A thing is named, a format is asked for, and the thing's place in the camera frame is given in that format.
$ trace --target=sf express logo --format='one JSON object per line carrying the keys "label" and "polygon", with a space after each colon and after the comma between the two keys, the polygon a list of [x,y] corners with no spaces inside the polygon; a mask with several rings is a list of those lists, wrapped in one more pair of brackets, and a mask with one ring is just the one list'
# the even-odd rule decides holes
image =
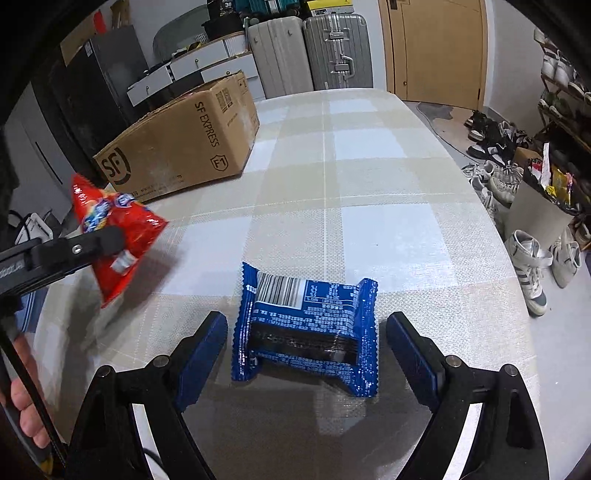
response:
{"label": "sf express logo", "polygon": [[115,147],[114,150],[111,155],[100,162],[100,165],[108,175],[111,183],[123,185],[131,178],[131,167],[121,149]]}

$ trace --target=gray suitcase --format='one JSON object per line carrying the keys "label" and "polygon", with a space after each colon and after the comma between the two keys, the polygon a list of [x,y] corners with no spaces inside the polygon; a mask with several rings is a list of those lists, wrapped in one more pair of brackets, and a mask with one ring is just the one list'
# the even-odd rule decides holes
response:
{"label": "gray suitcase", "polygon": [[361,15],[308,18],[304,40],[316,90],[373,88],[368,27]]}
{"label": "gray suitcase", "polygon": [[312,92],[310,63],[297,17],[276,18],[248,28],[248,41],[265,96]]}

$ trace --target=human hand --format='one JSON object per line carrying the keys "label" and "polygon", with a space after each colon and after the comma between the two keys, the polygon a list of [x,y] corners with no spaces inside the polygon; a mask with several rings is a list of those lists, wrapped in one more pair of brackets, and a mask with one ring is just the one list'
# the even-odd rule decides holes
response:
{"label": "human hand", "polygon": [[[39,383],[37,362],[35,362],[35,359],[31,354],[31,348],[29,347],[27,339],[24,335],[19,335],[12,344],[14,345],[14,349],[17,351],[23,365],[29,372],[29,375],[31,375],[31,379],[37,387],[37,390],[39,390],[41,397],[43,397],[43,391],[41,389],[41,384]],[[31,396],[27,392],[27,389],[20,378],[16,378],[12,381],[10,393],[12,403],[21,412],[21,430],[25,435],[33,439],[35,445],[39,448],[45,448],[49,445],[49,436],[43,426],[41,417],[37,413],[35,405],[33,405]]]}

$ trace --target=table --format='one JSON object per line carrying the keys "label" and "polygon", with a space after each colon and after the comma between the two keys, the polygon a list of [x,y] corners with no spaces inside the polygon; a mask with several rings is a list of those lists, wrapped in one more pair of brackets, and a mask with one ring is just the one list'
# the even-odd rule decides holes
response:
{"label": "table", "polygon": [[[123,298],[100,311],[88,269],[51,287],[34,349],[62,434],[69,437],[99,365],[143,367],[210,310],[232,328],[243,260],[274,274],[375,279],[379,393],[353,398],[279,367],[233,384],[228,344],[184,414],[220,480],[395,478],[430,417],[385,344],[395,310],[472,367],[515,364],[537,406],[529,317],[512,265],[478,197],[421,121],[374,89],[302,93],[257,108],[261,127],[240,178],[150,204],[170,225]],[[477,420],[476,407],[449,478],[459,477]]]}

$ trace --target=blue snack package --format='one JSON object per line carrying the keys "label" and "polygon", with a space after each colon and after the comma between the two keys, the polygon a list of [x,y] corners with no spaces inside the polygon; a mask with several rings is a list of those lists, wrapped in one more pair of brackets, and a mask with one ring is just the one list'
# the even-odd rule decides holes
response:
{"label": "blue snack package", "polygon": [[271,275],[244,262],[242,269],[233,380],[251,380],[267,359],[338,377],[356,397],[377,393],[375,280],[341,285]]}

